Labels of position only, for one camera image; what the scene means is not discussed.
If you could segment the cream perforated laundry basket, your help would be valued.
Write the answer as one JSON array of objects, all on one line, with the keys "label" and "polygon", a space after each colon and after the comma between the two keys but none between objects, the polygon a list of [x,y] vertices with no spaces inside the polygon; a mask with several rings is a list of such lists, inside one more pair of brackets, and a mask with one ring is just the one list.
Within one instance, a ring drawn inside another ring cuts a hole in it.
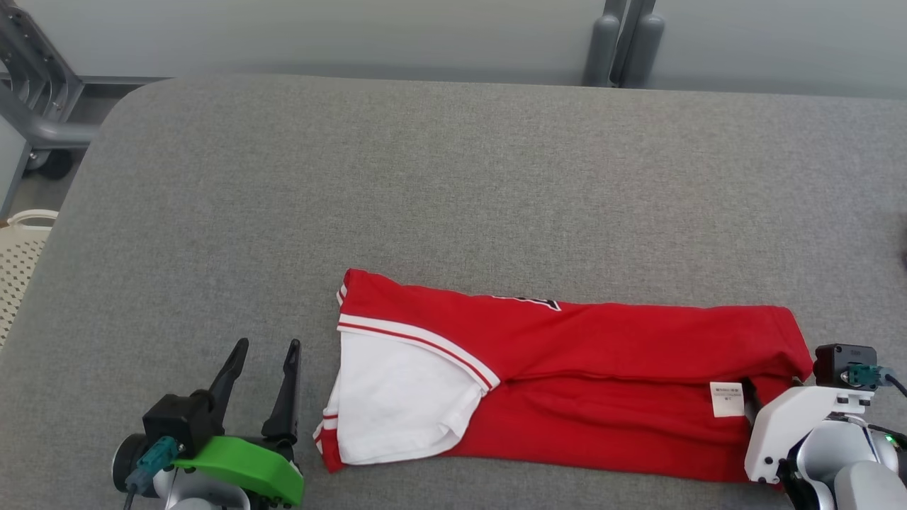
[{"label": "cream perforated laundry basket", "polygon": [[57,216],[54,210],[23,210],[0,224],[0,349]]}]

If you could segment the black caster wheel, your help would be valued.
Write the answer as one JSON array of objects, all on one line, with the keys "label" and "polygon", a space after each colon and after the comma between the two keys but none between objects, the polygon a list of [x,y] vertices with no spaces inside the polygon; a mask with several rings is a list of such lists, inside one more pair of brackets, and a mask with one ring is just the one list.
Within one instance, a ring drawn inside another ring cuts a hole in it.
[{"label": "black caster wheel", "polygon": [[68,149],[32,151],[23,169],[22,177],[39,176],[50,181],[59,181],[72,170],[72,153]]}]

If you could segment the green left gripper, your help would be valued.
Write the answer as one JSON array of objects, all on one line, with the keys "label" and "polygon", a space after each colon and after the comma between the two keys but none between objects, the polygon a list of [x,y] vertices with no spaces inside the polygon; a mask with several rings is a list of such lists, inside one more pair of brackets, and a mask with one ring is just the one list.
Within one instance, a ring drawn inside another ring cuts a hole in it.
[{"label": "green left gripper", "polygon": [[[231,391],[240,377],[249,339],[241,338],[227,356],[222,368],[208,388],[213,397],[210,417],[213,425],[223,427]],[[298,442],[298,390],[301,343],[292,339],[283,361],[283,380],[272,413],[263,423],[261,433],[268,442]],[[176,458],[176,468],[195,469],[205,475],[263,496],[269,501],[289,506],[302,502],[303,475],[284,455],[235,436],[214,436],[193,458]]]}]

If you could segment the grey metal wheeled frame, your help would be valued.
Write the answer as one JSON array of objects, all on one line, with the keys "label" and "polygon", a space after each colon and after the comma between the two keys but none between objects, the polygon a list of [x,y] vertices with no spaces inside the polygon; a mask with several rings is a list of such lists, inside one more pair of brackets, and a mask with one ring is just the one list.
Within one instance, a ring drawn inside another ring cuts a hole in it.
[{"label": "grey metal wheeled frame", "polygon": [[78,75],[31,14],[0,0],[0,145],[87,148],[97,123],[70,120],[88,85],[132,87],[155,78]]}]

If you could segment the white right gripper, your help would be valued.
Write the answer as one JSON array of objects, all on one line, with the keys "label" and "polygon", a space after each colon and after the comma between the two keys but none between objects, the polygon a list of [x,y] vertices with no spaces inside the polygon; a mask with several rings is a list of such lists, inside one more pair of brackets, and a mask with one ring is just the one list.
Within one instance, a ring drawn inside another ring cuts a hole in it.
[{"label": "white right gripper", "polygon": [[830,414],[864,414],[874,393],[825,385],[800,385],[762,406],[757,385],[743,378],[744,417],[751,432],[744,468],[748,480],[777,484],[779,462]]}]

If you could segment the red and white numbered jersey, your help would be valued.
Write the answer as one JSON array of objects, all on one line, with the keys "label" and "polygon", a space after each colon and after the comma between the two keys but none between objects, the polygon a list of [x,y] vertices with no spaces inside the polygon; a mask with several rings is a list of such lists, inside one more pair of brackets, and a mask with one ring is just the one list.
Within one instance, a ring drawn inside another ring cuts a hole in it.
[{"label": "red and white numbered jersey", "polygon": [[577,304],[403,285],[351,268],[313,434],[330,472],[470,456],[743,483],[750,425],[812,373],[784,307]]}]

